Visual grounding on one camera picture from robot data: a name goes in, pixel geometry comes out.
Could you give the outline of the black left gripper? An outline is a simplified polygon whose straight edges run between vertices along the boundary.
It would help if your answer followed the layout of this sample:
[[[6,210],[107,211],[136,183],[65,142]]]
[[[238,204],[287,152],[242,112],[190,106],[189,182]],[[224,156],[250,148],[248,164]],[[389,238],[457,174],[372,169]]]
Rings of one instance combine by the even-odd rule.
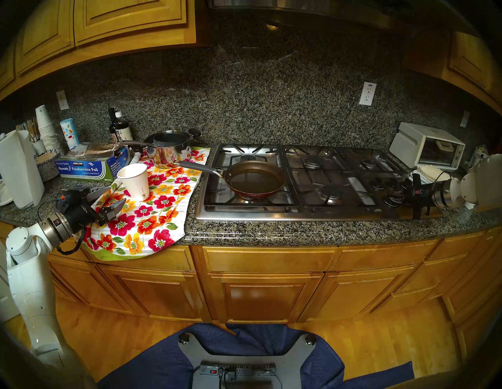
[[[96,189],[87,194],[87,202],[96,202],[103,195],[109,198],[112,193],[111,187]],[[69,208],[65,212],[65,218],[70,229],[83,229],[84,227],[95,223],[103,226],[106,222],[111,222],[122,212],[126,199],[115,202],[111,206],[101,207],[96,212],[88,203],[80,203]]]

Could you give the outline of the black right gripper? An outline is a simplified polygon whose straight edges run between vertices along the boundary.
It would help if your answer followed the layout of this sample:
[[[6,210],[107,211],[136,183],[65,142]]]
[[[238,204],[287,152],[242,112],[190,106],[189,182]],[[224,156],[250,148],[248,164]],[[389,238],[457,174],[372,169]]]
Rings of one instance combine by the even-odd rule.
[[[425,215],[430,215],[431,207],[435,207],[432,196],[436,191],[436,184],[422,184],[418,173],[412,174],[412,181],[399,182],[396,194],[408,194],[408,198],[403,195],[389,195],[389,206],[402,206],[411,204],[413,210],[413,220],[420,220],[422,209],[426,208]]]

